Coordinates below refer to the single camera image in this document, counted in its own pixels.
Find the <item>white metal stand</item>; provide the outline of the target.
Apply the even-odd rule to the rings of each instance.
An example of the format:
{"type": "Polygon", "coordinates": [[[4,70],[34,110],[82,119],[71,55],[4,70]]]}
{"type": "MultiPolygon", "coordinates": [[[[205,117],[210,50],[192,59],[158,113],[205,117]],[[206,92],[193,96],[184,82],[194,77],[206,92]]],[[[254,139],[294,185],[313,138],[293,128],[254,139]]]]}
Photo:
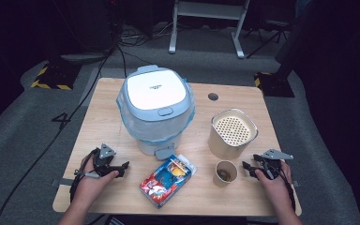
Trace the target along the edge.
{"type": "Polygon", "coordinates": [[[186,16],[237,21],[236,30],[231,32],[232,43],[237,57],[240,59],[245,58],[245,54],[239,42],[239,36],[248,12],[249,3],[250,0],[245,0],[241,6],[230,6],[174,0],[172,10],[172,33],[168,52],[176,52],[177,21],[180,16],[186,16]]]}

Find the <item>person's right hand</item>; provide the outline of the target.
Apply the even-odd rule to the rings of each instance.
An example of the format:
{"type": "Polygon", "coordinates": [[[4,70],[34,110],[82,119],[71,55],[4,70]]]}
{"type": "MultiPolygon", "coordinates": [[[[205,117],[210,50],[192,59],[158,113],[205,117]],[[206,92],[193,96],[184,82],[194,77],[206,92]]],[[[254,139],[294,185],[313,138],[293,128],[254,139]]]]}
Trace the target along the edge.
{"type": "Polygon", "coordinates": [[[256,171],[256,175],[265,190],[266,196],[273,208],[277,210],[289,210],[293,212],[292,201],[287,189],[287,184],[292,182],[292,173],[290,166],[281,162],[282,175],[274,180],[268,179],[263,172],[256,171]]]}

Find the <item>black tripod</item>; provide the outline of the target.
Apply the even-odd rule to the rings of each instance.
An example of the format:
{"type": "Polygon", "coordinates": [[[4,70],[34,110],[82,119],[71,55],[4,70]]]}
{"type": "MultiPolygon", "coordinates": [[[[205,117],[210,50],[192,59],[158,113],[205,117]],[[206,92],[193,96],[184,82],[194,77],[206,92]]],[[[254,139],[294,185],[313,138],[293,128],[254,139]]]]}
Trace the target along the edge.
{"type": "Polygon", "coordinates": [[[265,47],[270,41],[276,39],[277,42],[280,41],[280,37],[284,36],[285,39],[288,39],[286,36],[287,32],[291,32],[294,28],[294,22],[285,22],[285,21],[277,21],[277,20],[261,20],[260,22],[253,25],[250,30],[245,34],[245,38],[247,38],[253,31],[257,31],[259,34],[259,38],[261,44],[255,50],[250,52],[247,55],[247,58],[250,58],[252,55],[257,53],[263,47],[265,47]],[[263,40],[261,31],[273,32],[273,35],[266,40],[263,40]]]}

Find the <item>beige strainer container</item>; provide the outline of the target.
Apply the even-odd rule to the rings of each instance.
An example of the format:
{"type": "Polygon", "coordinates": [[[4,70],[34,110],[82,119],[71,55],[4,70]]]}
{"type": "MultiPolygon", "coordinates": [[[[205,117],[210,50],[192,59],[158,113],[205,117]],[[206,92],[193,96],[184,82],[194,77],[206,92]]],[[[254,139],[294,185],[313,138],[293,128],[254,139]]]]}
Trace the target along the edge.
{"type": "Polygon", "coordinates": [[[258,129],[249,116],[239,109],[219,112],[211,119],[208,146],[220,159],[236,159],[258,136],[258,129]]]}

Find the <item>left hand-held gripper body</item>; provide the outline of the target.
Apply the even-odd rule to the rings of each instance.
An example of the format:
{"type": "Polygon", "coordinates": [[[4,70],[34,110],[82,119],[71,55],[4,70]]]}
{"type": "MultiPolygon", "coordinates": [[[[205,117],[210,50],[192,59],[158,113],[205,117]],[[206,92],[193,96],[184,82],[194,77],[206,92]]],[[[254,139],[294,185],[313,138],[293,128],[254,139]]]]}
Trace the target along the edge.
{"type": "Polygon", "coordinates": [[[100,148],[97,148],[97,152],[93,159],[93,165],[95,172],[100,177],[114,171],[114,166],[111,165],[111,162],[115,155],[116,152],[105,143],[103,143],[100,148]]]}

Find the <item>colourful snack box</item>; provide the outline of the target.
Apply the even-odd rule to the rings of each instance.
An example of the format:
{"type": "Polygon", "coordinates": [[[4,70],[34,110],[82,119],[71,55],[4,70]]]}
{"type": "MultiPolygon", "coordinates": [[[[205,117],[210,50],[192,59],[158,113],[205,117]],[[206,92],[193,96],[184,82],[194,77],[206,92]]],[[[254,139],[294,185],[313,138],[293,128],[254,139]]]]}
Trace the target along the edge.
{"type": "Polygon", "coordinates": [[[197,167],[183,155],[171,155],[140,183],[139,188],[159,209],[196,171],[198,171],[197,167]]]}

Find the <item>black yellow striped base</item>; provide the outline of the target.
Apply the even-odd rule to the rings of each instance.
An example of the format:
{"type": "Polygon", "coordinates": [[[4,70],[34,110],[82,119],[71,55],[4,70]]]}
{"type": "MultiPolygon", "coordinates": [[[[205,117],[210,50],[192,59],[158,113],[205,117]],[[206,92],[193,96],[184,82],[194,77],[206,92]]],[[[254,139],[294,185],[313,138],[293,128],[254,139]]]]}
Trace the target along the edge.
{"type": "Polygon", "coordinates": [[[293,98],[294,93],[287,79],[279,78],[276,73],[257,72],[255,85],[265,97],[293,98]]]}
{"type": "Polygon", "coordinates": [[[45,89],[72,90],[79,71],[79,66],[53,67],[46,63],[31,86],[45,89]]]}

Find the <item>used tea bag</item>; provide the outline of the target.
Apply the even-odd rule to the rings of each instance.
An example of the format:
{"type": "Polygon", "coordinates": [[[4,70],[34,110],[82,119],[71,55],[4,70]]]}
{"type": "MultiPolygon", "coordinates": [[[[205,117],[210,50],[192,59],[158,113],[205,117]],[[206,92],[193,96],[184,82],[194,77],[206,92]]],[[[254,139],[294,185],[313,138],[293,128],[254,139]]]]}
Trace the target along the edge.
{"type": "Polygon", "coordinates": [[[230,182],[232,180],[231,175],[225,170],[217,170],[217,176],[224,182],[230,182]]]}

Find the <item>white and blue pedal bin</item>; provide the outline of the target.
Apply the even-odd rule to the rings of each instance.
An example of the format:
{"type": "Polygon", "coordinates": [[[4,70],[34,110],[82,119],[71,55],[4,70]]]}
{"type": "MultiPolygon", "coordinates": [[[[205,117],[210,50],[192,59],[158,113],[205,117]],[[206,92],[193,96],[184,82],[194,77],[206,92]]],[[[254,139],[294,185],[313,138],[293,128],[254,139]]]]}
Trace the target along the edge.
{"type": "Polygon", "coordinates": [[[187,81],[156,65],[129,74],[116,103],[123,125],[140,150],[159,160],[175,153],[195,115],[195,100],[187,81]]]}

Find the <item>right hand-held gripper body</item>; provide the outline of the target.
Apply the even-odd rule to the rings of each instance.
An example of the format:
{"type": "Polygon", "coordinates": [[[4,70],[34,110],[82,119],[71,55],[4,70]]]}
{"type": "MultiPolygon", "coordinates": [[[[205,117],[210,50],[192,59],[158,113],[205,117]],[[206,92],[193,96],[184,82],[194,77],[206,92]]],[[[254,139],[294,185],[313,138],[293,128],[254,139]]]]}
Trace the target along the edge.
{"type": "Polygon", "coordinates": [[[264,172],[265,176],[270,180],[274,180],[280,174],[281,160],[293,159],[293,155],[283,153],[276,149],[269,149],[260,155],[254,155],[253,159],[262,165],[261,171],[264,172]]]}

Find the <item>person's left hand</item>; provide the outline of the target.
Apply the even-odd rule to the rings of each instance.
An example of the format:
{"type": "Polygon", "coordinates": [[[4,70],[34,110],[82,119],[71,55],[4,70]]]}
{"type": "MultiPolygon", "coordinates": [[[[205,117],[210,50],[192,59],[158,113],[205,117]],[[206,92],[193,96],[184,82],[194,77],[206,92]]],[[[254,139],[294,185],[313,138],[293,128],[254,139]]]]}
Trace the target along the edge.
{"type": "Polygon", "coordinates": [[[90,206],[117,175],[118,171],[99,178],[84,176],[75,191],[72,202],[84,207],[90,206]]]}

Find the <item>brown paper cup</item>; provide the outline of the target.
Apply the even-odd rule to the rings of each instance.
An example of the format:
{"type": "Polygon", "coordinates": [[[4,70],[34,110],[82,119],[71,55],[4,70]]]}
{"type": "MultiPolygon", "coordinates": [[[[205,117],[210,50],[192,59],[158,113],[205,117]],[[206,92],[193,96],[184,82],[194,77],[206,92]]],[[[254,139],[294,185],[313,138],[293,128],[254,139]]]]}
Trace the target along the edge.
{"type": "Polygon", "coordinates": [[[236,166],[229,160],[221,160],[220,162],[217,163],[217,165],[215,167],[215,174],[213,176],[213,182],[217,187],[225,188],[226,186],[231,184],[237,178],[237,176],[238,176],[238,171],[237,171],[236,166]],[[230,182],[222,181],[217,175],[217,170],[227,171],[231,175],[232,180],[230,182]]]}

